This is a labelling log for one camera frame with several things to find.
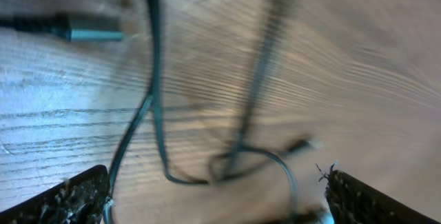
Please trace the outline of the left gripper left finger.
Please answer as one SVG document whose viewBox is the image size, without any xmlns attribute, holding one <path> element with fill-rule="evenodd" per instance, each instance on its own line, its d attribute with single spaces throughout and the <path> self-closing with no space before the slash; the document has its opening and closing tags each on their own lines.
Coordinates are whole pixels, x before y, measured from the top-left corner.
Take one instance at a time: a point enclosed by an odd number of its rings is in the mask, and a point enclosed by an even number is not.
<svg viewBox="0 0 441 224">
<path fill-rule="evenodd" d="M 100 223 L 110 201 L 107 168 L 96 165 L 1 212 L 3 224 Z"/>
</svg>

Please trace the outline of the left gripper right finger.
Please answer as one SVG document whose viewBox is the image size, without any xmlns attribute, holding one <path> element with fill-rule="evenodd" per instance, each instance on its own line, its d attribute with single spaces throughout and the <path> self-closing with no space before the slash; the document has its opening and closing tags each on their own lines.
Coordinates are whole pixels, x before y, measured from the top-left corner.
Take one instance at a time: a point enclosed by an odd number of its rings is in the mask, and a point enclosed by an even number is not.
<svg viewBox="0 0 441 224">
<path fill-rule="evenodd" d="M 343 171 L 329 172 L 325 179 L 335 224 L 440 224 Z"/>
</svg>

